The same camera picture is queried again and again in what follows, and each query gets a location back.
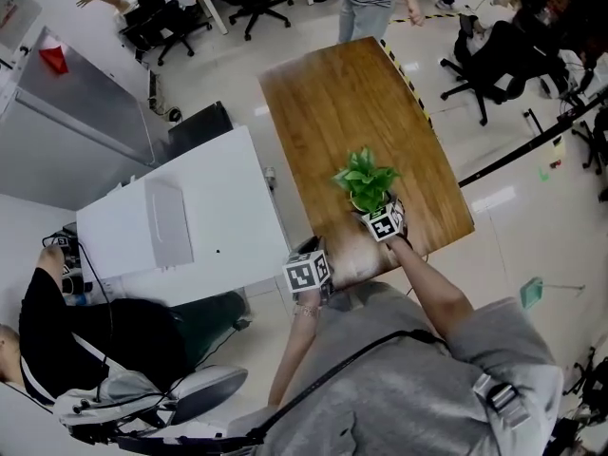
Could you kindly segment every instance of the person sitting at desk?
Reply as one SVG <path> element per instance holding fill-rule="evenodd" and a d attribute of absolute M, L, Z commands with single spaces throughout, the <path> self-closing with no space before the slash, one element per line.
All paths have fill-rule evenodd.
<path fill-rule="evenodd" d="M 20 334 L 0 325 L 0 380 L 24 387 L 45 405 L 68 390 L 98 387 L 108 375 L 108 365 L 98 358 L 104 355 L 165 392 L 194 370 L 245 309 L 237 293 L 172 309 L 133 298 L 68 306 L 63 268 L 61 248 L 45 248 L 22 302 Z"/>
<path fill-rule="evenodd" d="M 76 6 L 79 8 L 86 7 L 93 0 L 79 0 L 76 3 Z M 137 0 L 137 3 L 128 2 L 127 0 L 99 0 L 101 2 L 105 2 L 108 5 L 114 7 L 114 22 L 116 23 L 117 32 L 127 27 L 127 21 L 125 16 L 137 9 L 140 13 L 138 17 L 140 19 L 145 19 L 151 16 L 154 12 L 158 11 L 165 3 L 171 0 Z M 198 0 L 177 0 L 180 3 L 180 7 L 186 10 L 187 14 L 191 14 L 194 17 L 194 13 L 199 10 L 197 1 Z M 123 42 L 124 44 L 131 46 L 130 42 Z M 142 48 L 143 50 L 147 50 L 147 45 L 136 40 L 133 42 L 136 48 Z"/>
<path fill-rule="evenodd" d="M 487 43 L 498 22 L 513 24 L 516 29 L 521 30 L 524 34 L 534 36 L 535 44 L 547 49 L 551 39 L 549 37 L 550 30 L 545 22 L 546 5 L 547 0 L 516 0 L 514 9 L 494 6 L 479 17 L 463 15 L 461 26 L 467 51 L 465 55 L 472 56 L 478 52 Z M 504 42 L 504 47 L 504 51 L 508 52 L 509 42 Z"/>

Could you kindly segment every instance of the refrigerator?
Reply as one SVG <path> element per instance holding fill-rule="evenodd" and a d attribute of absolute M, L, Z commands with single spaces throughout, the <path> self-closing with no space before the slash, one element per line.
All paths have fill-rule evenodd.
<path fill-rule="evenodd" d="M 59 73 L 41 49 L 60 47 Z M 167 161 L 169 123 L 43 28 L 0 83 L 0 194 L 79 210 Z"/>

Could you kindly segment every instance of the person in striped shirt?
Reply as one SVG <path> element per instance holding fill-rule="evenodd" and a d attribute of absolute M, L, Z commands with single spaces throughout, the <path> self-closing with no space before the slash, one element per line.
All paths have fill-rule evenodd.
<path fill-rule="evenodd" d="M 394 9 L 395 0 L 343 0 L 340 10 L 338 43 L 375 37 L 380 40 Z M 425 16 L 418 7 L 418 0 L 406 0 L 411 24 L 422 26 Z"/>

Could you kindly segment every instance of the black strap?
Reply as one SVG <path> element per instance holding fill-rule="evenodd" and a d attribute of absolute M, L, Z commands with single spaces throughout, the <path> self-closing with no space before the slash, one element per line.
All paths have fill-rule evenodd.
<path fill-rule="evenodd" d="M 433 336 L 430 332 L 424 330 L 414 331 L 397 331 L 393 334 L 389 334 L 383 338 L 380 338 L 373 343 L 369 344 L 362 350 L 359 350 L 353 356 L 350 356 L 339 365 L 336 365 L 331 370 L 327 371 L 324 375 L 319 377 L 314 383 L 309 385 L 304 391 L 302 391 L 297 397 L 287 404 L 282 409 L 278 410 L 275 415 L 270 417 L 265 423 L 259 427 L 255 427 L 250 430 L 244 437 L 232 437 L 223 439 L 191 439 L 185 436 L 177 438 L 177 444 L 167 444 L 164 438 L 139 438 L 129 437 L 120 435 L 115 437 L 116 442 L 121 449 L 126 449 L 132 452 L 140 454 L 152 454 L 155 456 L 202 456 L 205 454 L 225 454 L 227 452 L 236 451 L 244 447 L 259 446 L 264 443 L 266 434 L 287 412 L 297 406 L 311 393 L 329 381 L 337 373 L 341 372 L 348 365 L 350 365 L 357 358 L 360 358 L 365 353 L 373 350 L 374 348 L 391 341 L 394 338 L 410 337 L 421 343 L 433 345 L 440 343 L 447 347 L 446 342 Z"/>
<path fill-rule="evenodd" d="M 333 378 L 336 374 L 341 372 L 348 365 L 350 365 L 353 361 L 360 358 L 365 353 L 386 343 L 387 341 L 391 341 L 391 339 L 400 338 L 400 337 L 410 337 L 410 338 L 415 339 L 416 341 L 420 341 L 421 343 L 426 343 L 428 345 L 433 345 L 435 343 L 441 343 L 447 347 L 447 344 L 443 339 L 438 338 L 438 337 L 434 336 L 433 334 L 431 334 L 430 332 L 424 331 L 424 330 L 397 331 L 397 332 L 394 332 L 387 336 L 384 336 L 383 338 L 380 338 L 380 339 L 374 341 L 373 343 L 370 343 L 368 346 L 366 346 L 362 350 L 359 350 L 353 356 L 350 356 L 349 358 L 344 360 L 342 363 L 336 365 L 335 367 L 333 367 L 332 369 L 327 371 L 325 374 L 321 375 L 315 382 L 313 382 L 306 389 L 304 389 L 299 395 L 297 395 L 297 397 L 294 400 L 292 400 L 289 404 L 285 405 L 283 408 L 278 410 L 275 413 L 275 415 L 270 417 L 264 424 L 262 424 L 259 427 L 254 427 L 253 429 L 251 429 L 245 437 L 251 438 L 253 441 L 255 441 L 254 444 L 258 444 L 258 445 L 261 444 L 264 441 L 264 437 L 266 437 L 266 434 L 271 429 L 271 427 L 274 426 L 287 412 L 289 412 L 291 409 L 293 409 L 295 406 L 297 406 L 311 393 L 313 393 L 319 387 L 324 385 L 331 378 Z"/>

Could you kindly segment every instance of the white wall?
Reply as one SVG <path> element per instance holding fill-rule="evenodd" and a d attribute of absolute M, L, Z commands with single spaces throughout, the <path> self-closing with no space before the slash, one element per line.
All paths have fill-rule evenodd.
<path fill-rule="evenodd" d="M 139 100 L 147 98 L 147 72 L 124 48 L 116 33 L 114 9 L 95 1 L 83 9 L 77 0 L 35 0 L 42 7 L 32 32 L 48 26 L 62 40 Z"/>
<path fill-rule="evenodd" d="M 18 327 L 21 299 L 42 249 L 41 239 L 75 219 L 73 211 L 0 195 L 1 323 Z M 0 407 L 3 456 L 93 454 L 72 441 L 53 416 L 2 385 Z"/>

